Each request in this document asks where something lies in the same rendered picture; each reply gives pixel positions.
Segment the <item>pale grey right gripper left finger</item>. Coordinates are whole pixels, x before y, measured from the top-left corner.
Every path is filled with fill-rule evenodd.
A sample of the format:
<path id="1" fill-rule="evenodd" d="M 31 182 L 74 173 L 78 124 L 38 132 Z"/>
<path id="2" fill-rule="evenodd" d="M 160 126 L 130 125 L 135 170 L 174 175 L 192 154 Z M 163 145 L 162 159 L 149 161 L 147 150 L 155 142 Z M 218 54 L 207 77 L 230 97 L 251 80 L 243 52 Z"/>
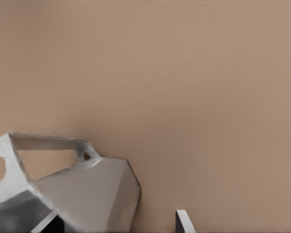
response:
<path id="1" fill-rule="evenodd" d="M 56 215 L 54 212 L 51 212 L 46 216 L 33 230 L 31 233 L 64 233 L 65 232 L 65 223 L 64 221 Z"/>

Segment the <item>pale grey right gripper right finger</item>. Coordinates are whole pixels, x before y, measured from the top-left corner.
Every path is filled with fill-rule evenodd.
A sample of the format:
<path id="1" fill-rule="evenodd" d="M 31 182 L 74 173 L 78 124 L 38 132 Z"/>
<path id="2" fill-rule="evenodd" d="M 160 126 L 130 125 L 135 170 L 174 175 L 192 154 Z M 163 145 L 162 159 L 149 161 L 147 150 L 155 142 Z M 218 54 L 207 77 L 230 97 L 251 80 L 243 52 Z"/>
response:
<path id="1" fill-rule="evenodd" d="M 195 228 L 186 210 L 176 210 L 175 233 L 195 233 Z"/>

